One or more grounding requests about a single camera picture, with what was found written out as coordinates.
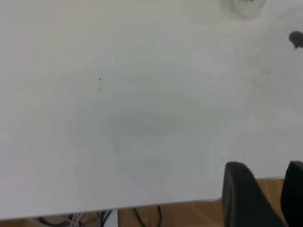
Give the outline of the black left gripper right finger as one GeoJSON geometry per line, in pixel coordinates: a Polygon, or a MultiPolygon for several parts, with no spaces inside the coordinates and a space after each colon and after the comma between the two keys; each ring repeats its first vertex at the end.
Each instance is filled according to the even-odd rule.
{"type": "Polygon", "coordinates": [[[286,170],[280,198],[281,210],[289,227],[303,226],[303,163],[291,161],[286,170]]]}

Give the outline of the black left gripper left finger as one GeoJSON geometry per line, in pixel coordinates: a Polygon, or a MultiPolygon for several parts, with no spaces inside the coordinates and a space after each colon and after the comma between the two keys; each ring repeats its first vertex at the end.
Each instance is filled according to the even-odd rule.
{"type": "Polygon", "coordinates": [[[250,169],[240,162],[228,162],[222,192],[225,227],[285,227],[273,210],[250,169]]]}

